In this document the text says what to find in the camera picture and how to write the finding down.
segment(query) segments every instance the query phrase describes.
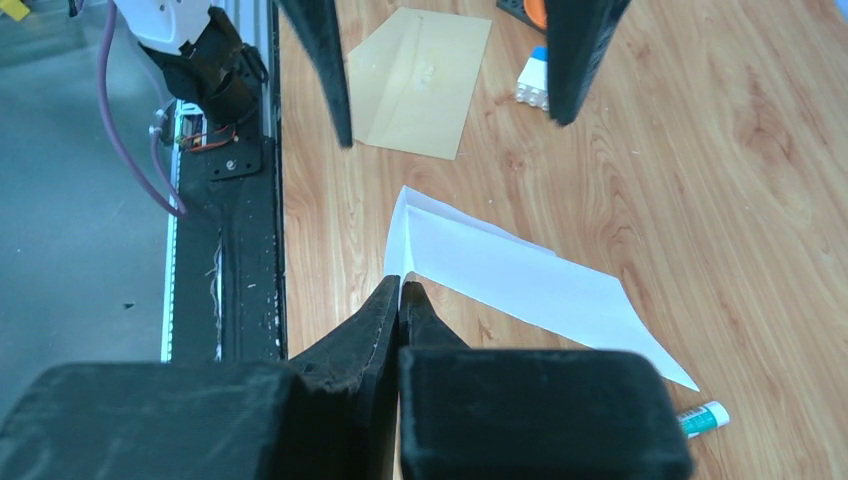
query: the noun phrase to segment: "folded white paper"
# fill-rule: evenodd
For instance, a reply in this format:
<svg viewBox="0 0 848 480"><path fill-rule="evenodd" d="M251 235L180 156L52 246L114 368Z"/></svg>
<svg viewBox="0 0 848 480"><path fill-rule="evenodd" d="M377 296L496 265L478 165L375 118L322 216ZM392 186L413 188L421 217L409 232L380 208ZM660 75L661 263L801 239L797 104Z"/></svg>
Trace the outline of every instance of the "folded white paper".
<svg viewBox="0 0 848 480"><path fill-rule="evenodd" d="M405 279L411 272L589 348L640 354L664 377L698 391L639 320L617 278L403 187L384 274Z"/></svg>

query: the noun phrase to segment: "cable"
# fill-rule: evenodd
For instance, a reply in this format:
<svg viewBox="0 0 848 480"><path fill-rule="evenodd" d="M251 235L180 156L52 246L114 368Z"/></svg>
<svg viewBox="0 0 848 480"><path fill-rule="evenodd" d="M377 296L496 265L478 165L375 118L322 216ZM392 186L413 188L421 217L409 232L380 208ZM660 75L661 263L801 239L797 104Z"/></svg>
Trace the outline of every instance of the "cable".
<svg viewBox="0 0 848 480"><path fill-rule="evenodd" d="M191 143L195 141L199 141L202 138L208 137L209 135L217 135L219 133L224 133L227 129L230 128L229 125L224 125L223 127L215 130L214 132L206 132L206 133L195 133L193 135L187 135L185 137L179 137L179 144L181 147L189 149L191 148Z"/></svg>
<svg viewBox="0 0 848 480"><path fill-rule="evenodd" d="M141 169L139 169L138 165L135 163L135 160L133 160L132 155L130 155L127 151L127 147L124 145L124 142L121 141L120 136L118 136L118 130L115 128L115 121L112 119L112 111L109 108L109 95L106 90L106 71L109 65L109 51L112 48L112 40L115 37L115 24L118 18L118 7L115 6L114 0L108 0L106 5L109 11L106 17L106 27L103 30L103 43L100 45L100 52L97 56L97 103L100 107L100 117L103 120L103 127L106 130L106 135L112 142L112 146L115 147L115 151L118 153L118 156L121 157L121 160L123 160L130 169L130 173L132 173L138 184L141 185L141 188L147 192L153 201L165 209L166 212L174 215L175 217L182 218L185 216L187 211L179 197L174 195L176 193L174 186L171 185L170 181L167 182L169 190L172 192L174 200L177 202L178 208L171 206L168 200L157 192L156 188L150 183L150 180L144 176L144 173L142 173ZM158 135L154 135L154 138L158 140L159 137ZM159 165L157 170L161 171L161 164L158 160L156 163Z"/></svg>
<svg viewBox="0 0 848 480"><path fill-rule="evenodd" d="M237 138L238 137L236 136L236 129L233 128L232 133L230 134L229 138L227 138L225 140L221 140L220 142L212 142L212 143L207 143L206 145L200 145L200 146L197 146L197 147L189 148L188 151L192 152L192 153L197 153L197 152L205 152L207 150L214 150L216 148L223 147L224 145L228 145L230 142L236 141Z"/></svg>

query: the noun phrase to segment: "paper sheet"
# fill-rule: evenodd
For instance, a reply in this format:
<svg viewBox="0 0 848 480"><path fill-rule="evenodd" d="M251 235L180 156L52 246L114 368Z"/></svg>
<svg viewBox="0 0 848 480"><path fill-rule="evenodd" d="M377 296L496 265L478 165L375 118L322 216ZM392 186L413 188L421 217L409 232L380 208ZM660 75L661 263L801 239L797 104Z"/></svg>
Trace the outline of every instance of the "paper sheet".
<svg viewBox="0 0 848 480"><path fill-rule="evenodd" d="M491 25L399 8L348 54L354 138L456 158Z"/></svg>
<svg viewBox="0 0 848 480"><path fill-rule="evenodd" d="M403 187L384 274L411 272L587 347L638 353L664 377L698 391L639 320L617 278Z"/></svg>

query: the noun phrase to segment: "wooden table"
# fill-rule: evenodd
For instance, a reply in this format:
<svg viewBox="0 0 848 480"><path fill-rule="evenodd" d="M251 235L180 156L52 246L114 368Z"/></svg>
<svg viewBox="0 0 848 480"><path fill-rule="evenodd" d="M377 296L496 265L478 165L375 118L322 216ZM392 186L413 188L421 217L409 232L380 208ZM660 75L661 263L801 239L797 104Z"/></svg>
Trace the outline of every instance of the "wooden table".
<svg viewBox="0 0 848 480"><path fill-rule="evenodd" d="M337 147L283 20L289 348L382 277L409 185L618 276L733 420L692 440L698 478L848 478L848 26L831 0L634 2L577 122L517 104L544 39L475 1L339 1L345 52L403 4L493 20L456 161ZM431 283L477 347L571 347Z"/></svg>

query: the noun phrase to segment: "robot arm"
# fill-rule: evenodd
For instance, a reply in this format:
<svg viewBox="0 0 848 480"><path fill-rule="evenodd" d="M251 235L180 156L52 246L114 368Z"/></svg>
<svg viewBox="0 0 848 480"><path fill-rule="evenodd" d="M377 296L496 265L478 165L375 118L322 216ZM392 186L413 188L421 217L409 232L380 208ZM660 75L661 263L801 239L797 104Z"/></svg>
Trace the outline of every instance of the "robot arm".
<svg viewBox="0 0 848 480"><path fill-rule="evenodd" d="M256 110L268 72L224 10L209 0L114 1L172 95L217 125L238 124Z"/></svg>

